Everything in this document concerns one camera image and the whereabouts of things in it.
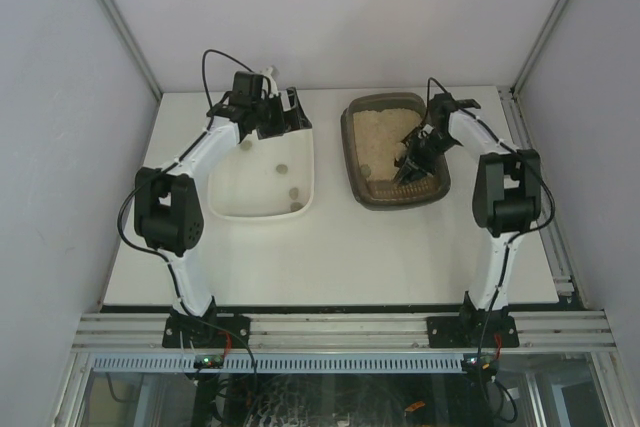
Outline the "black slotted litter scoop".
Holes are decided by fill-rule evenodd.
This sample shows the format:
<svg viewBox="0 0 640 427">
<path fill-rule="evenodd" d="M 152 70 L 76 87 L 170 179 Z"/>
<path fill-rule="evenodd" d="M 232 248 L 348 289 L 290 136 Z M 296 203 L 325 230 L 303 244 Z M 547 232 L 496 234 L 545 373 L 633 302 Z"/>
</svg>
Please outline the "black slotted litter scoop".
<svg viewBox="0 0 640 427">
<path fill-rule="evenodd" d="M 401 141 L 395 146 L 394 166 L 400 168 L 407 157 L 407 153 L 411 149 L 412 144 L 420 138 L 422 130 L 419 127 L 411 130 Z"/>
</svg>

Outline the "dark translucent litter box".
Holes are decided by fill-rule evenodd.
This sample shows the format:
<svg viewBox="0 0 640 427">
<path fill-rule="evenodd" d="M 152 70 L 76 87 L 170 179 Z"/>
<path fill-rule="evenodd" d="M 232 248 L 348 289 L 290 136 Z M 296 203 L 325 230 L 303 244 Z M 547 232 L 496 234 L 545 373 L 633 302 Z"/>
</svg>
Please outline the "dark translucent litter box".
<svg viewBox="0 0 640 427">
<path fill-rule="evenodd" d="M 357 202 L 372 210 L 411 208 L 434 203 L 450 189 L 451 180 L 446 160 L 441 157 L 435 172 L 407 185 L 391 181 L 367 181 L 360 172 L 354 140 L 353 115 L 356 112 L 406 108 L 418 112 L 422 121 L 427 108 L 422 98 L 409 92 L 373 94 L 353 100 L 341 115 L 341 137 L 346 171 Z"/>
</svg>

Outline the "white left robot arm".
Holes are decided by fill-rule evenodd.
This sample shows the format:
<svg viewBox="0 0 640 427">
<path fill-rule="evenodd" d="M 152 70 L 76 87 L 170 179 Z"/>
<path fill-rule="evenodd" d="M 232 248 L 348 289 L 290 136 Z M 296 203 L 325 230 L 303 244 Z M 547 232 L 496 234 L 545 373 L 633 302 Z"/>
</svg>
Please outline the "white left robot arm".
<svg viewBox="0 0 640 427">
<path fill-rule="evenodd" d="M 140 252 L 168 267 L 176 296 L 174 330 L 205 340 L 222 331 L 198 246 L 205 227 L 200 199 L 211 173 L 251 134 L 260 141 L 312 141 L 312 123 L 296 89 L 279 90 L 273 67 L 236 72 L 231 90 L 210 104 L 207 118 L 202 133 L 169 164 L 139 169 L 125 200 L 134 209 L 134 231 L 145 241 Z"/>
</svg>

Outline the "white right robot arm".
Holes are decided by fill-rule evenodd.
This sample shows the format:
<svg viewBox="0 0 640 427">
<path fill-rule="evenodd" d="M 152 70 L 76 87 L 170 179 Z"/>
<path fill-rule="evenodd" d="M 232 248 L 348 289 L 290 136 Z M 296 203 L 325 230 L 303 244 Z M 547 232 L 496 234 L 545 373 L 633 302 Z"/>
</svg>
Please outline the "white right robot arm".
<svg viewBox="0 0 640 427">
<path fill-rule="evenodd" d="M 395 162 L 399 185 L 434 174 L 437 161 L 456 146 L 477 166 L 472 215 L 487 238 L 459 313 L 427 320 L 429 343 L 436 348 L 519 344 L 507 289 L 519 245 L 541 214 L 540 156 L 500 139 L 479 116 L 479 108 L 473 99 L 435 95 L 427 120 L 405 137 L 405 153 Z"/>
</svg>

